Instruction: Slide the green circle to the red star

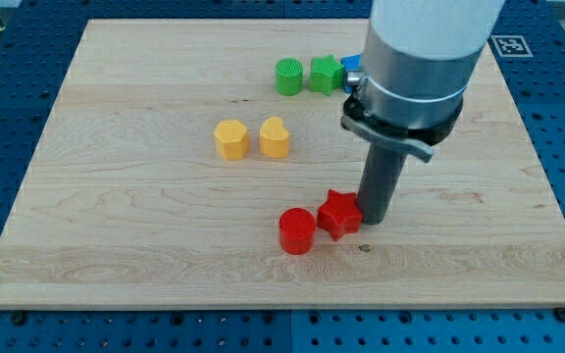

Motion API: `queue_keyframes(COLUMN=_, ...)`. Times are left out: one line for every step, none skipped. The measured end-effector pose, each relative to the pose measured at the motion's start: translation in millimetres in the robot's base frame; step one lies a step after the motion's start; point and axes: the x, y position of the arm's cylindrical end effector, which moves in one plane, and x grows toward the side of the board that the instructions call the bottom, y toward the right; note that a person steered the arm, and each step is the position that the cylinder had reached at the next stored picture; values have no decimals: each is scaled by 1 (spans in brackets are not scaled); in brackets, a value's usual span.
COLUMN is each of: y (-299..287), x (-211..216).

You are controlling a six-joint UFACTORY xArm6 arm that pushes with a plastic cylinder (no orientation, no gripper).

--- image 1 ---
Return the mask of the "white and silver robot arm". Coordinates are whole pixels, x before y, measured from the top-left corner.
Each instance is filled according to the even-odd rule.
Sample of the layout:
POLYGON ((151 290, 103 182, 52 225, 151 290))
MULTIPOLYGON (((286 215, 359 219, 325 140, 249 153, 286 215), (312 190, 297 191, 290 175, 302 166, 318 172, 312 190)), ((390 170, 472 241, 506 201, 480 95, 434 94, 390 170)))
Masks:
POLYGON ((391 126, 423 129, 458 114, 503 0, 375 0, 359 100, 391 126))

